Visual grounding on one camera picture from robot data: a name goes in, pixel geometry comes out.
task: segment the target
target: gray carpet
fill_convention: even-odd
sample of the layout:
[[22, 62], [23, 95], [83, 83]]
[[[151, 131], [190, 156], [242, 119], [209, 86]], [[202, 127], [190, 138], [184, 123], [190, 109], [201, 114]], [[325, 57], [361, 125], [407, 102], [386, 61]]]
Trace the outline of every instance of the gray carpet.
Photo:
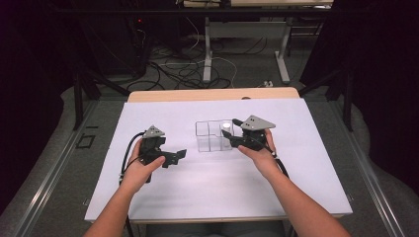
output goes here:
[[[242, 52], [253, 45], [257, 39], [229, 39], [223, 42], [224, 50]], [[314, 40], [311, 38], [294, 39], [292, 56], [286, 58], [286, 63], [293, 79], [291, 86], [300, 88], [299, 75], [309, 56]], [[220, 77], [232, 79], [235, 87], [257, 87], [265, 80], [272, 80], [274, 86], [286, 86], [280, 80], [280, 75], [273, 51], [276, 42], [268, 40], [266, 49], [259, 54], [246, 55], [223, 55], [222, 57], [233, 62], [234, 66], [224, 60], [215, 60], [214, 67], [220, 73]], [[158, 63], [174, 62], [166, 59], [155, 60]], [[156, 80], [157, 73], [149, 68], [147, 74], [141, 80]], [[166, 89], [173, 89], [176, 82], [162, 78]], [[149, 84], [136, 84], [132, 90], [141, 90], [149, 87]], [[95, 110], [86, 123], [79, 130], [80, 136], [92, 136], [90, 148], [74, 148], [71, 150], [68, 163], [56, 183], [55, 188], [48, 197], [46, 204], [39, 216], [35, 216], [34, 225], [28, 232], [29, 236], [81, 236], [90, 226], [84, 221], [87, 206], [83, 204], [90, 198], [99, 177], [103, 159], [111, 142], [123, 100], [109, 88], [101, 87], [103, 99], [95, 104]], [[309, 109], [318, 127], [329, 156], [335, 166], [344, 190], [354, 199], [351, 206], [354, 214], [340, 219], [342, 224], [353, 236], [388, 236], [388, 232], [377, 211], [372, 199], [371, 192], [363, 180], [360, 169], [355, 162], [355, 154], [348, 144], [348, 138], [340, 128], [340, 120], [332, 110], [332, 105], [324, 101], [322, 89], [315, 90], [306, 95]], [[49, 169], [59, 159], [63, 147], [65, 147], [71, 128], [74, 123], [74, 107], [71, 89], [63, 95], [65, 101], [64, 114], [59, 126], [52, 136], [39, 162], [30, 174], [15, 199], [0, 217], [0, 235], [13, 236], [17, 228], [21, 226], [21, 219], [26, 215], [26, 210], [36, 196], [37, 190]], [[366, 154], [369, 150], [368, 129], [362, 120], [359, 111], [353, 112], [354, 134], [360, 146]], [[89, 138], [84, 139], [79, 146], [88, 144]], [[419, 233], [419, 201], [407, 187], [389, 176], [386, 172], [375, 167], [381, 186], [389, 199], [396, 217], [406, 236], [417, 236]]]

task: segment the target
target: black fabric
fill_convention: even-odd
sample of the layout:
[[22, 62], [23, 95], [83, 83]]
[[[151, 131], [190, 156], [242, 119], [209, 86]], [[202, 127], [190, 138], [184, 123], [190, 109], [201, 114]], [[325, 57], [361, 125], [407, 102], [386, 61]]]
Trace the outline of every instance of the black fabric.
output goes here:
[[49, 77], [53, 73], [44, 71], [10, 21], [10, 12], [4, 13], [0, 14], [1, 213], [36, 164], [63, 109], [63, 88], [54, 86]]
[[[360, 6], [343, 0], [334, 4]], [[419, 7], [412, 0], [376, 6], [368, 22], [327, 20], [301, 82], [310, 85], [342, 66], [355, 69], [353, 103], [370, 130], [371, 159], [419, 194]]]

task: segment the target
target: person's right hand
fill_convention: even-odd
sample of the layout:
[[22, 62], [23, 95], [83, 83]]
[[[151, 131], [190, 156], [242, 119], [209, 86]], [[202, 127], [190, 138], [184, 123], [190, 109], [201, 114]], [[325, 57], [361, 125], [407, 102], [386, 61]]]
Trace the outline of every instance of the person's right hand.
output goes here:
[[[266, 129], [265, 132], [268, 143], [267, 145], [274, 152], [276, 152], [274, 139], [272, 138], [272, 132], [269, 129]], [[269, 180], [274, 174], [278, 172], [282, 173], [281, 169], [278, 167], [277, 162], [275, 161], [274, 156], [266, 148], [263, 148], [260, 151], [255, 151], [242, 145], [239, 145], [237, 148], [239, 151], [253, 160], [256, 168], [266, 179]]]

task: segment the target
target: white desk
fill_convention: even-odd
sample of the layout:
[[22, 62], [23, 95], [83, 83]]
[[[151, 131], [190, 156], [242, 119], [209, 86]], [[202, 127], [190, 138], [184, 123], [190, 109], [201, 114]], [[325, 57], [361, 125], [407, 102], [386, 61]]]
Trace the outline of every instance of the white desk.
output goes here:
[[[159, 93], [163, 98], [173, 96], [175, 102], [149, 102]], [[200, 101], [191, 101], [197, 95], [201, 95]], [[212, 101], [209, 97], [215, 95], [226, 100]], [[276, 124], [272, 132], [279, 157], [291, 179], [303, 191], [334, 216], [352, 213], [306, 103], [295, 95], [296, 90], [291, 88], [136, 93], [130, 97], [131, 102], [125, 104], [85, 219], [94, 221], [98, 217], [118, 188], [129, 141], [152, 124], [166, 132], [162, 150], [174, 152], [186, 148], [188, 152], [177, 166], [155, 171], [151, 183], [134, 196], [129, 209], [131, 221], [174, 223], [287, 218], [272, 188], [249, 158], [236, 149], [198, 151], [196, 121], [245, 120], [250, 115]], [[242, 96], [276, 98], [235, 100]]]
[[[333, 0], [231, 0], [231, 7], [296, 7], [296, 6], [321, 6], [331, 5]], [[214, 8], [218, 3], [204, 3], [184, 1], [185, 7], [190, 8]], [[210, 38], [278, 38], [279, 51], [275, 51], [278, 68], [280, 70], [283, 83], [290, 83], [290, 76], [284, 55], [290, 37], [292, 18], [287, 18], [286, 22], [229, 22], [219, 23], [210, 22], [206, 18], [206, 62], [204, 68], [205, 82], [210, 81], [210, 67], [212, 51], [210, 50]]]

